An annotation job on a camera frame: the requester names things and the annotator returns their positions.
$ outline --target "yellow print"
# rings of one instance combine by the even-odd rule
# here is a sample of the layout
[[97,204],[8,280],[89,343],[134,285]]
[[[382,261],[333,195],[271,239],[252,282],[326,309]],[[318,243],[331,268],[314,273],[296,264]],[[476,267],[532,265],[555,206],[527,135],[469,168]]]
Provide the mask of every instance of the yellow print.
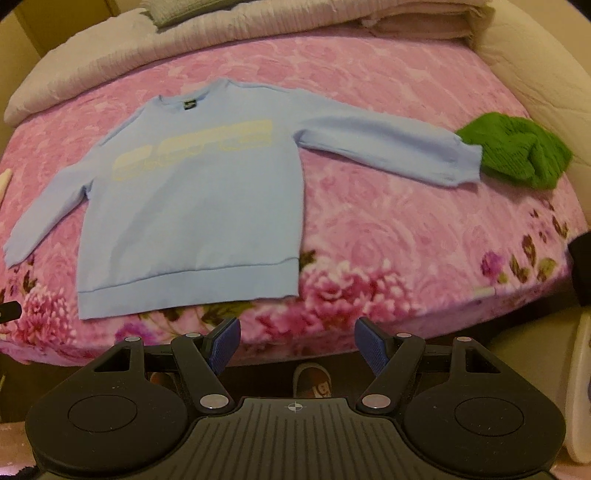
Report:
[[198,157],[206,148],[237,151],[268,147],[272,144],[272,132],[272,120],[255,120],[167,138],[157,147],[145,145],[121,154],[113,162],[112,178],[133,179],[143,172]]

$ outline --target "blue gripper pad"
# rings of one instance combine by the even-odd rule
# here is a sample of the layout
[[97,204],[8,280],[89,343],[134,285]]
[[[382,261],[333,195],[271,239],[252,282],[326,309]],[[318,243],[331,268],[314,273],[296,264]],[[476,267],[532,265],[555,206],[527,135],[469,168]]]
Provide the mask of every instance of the blue gripper pad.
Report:
[[358,319],[355,322],[355,345],[377,377],[390,360],[386,353],[387,339],[374,332],[366,321]]
[[240,321],[238,319],[234,319],[225,329],[215,335],[207,364],[216,375],[223,372],[232,355],[236,352],[238,345],[240,345],[240,335]]

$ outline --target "pink flower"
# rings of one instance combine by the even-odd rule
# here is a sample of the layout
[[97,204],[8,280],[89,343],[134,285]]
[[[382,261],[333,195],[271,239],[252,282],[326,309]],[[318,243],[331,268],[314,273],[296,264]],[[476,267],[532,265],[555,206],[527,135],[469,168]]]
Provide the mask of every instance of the pink flower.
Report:
[[502,256],[497,255],[492,250],[489,250],[482,257],[480,269],[482,270],[482,274],[485,277],[490,278],[491,280],[496,280],[503,271],[503,263],[504,261]]
[[63,289],[35,285],[22,303],[22,316],[11,326],[14,343],[36,346],[71,345],[76,338]]
[[300,288],[308,314],[346,330],[363,315],[395,321],[413,316],[419,309],[406,282],[387,259],[379,267],[362,270],[348,261],[334,265],[328,258],[319,258],[302,272]]
[[300,298],[261,301],[241,315],[246,343],[319,337],[328,330],[350,333],[357,318],[393,321],[415,316],[419,306],[410,288],[384,260],[362,270],[350,262],[320,257],[300,275]]
[[127,322],[117,330],[115,332],[115,343],[122,342],[126,337],[140,337],[144,341],[144,345],[158,345],[159,343],[154,332],[146,327],[141,320]]
[[107,349],[100,347],[81,348],[79,345],[60,345],[55,351],[60,357],[74,365],[86,365],[89,361],[105,353]]
[[73,298],[76,295],[76,258],[72,240],[56,241],[51,251],[40,260],[43,262],[41,268],[35,269],[37,278],[47,288],[63,287],[66,297]]

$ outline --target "sweatshirt hem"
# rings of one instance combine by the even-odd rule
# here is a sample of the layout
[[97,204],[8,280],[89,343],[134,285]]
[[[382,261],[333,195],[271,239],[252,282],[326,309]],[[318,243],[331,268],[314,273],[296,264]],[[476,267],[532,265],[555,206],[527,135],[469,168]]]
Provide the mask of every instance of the sweatshirt hem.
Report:
[[183,271],[125,285],[78,292],[81,320],[224,301],[280,299],[298,294],[299,260]]

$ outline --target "circular pad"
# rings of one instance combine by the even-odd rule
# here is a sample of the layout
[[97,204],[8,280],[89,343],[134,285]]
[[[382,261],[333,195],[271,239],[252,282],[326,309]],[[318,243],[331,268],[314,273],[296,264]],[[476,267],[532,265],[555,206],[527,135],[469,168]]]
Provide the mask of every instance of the circular pad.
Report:
[[471,398],[456,407],[456,420],[466,430],[485,437],[509,435],[523,424],[523,414],[500,398]]
[[80,430],[112,432],[130,424],[138,414],[135,403],[118,395],[97,395],[80,400],[68,418]]

